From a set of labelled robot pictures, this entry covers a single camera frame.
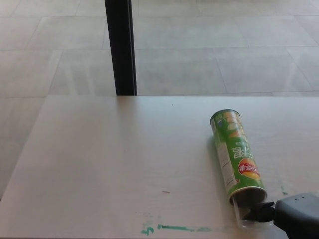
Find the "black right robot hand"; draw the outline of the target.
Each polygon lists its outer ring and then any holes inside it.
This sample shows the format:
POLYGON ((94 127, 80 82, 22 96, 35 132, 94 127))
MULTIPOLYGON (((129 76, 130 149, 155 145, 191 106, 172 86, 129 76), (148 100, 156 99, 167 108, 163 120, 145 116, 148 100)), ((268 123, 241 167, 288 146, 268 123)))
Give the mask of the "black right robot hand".
POLYGON ((317 239, 319 237, 319 197, 302 193, 277 202, 263 202, 251 207, 244 220, 273 222, 290 239, 317 239))

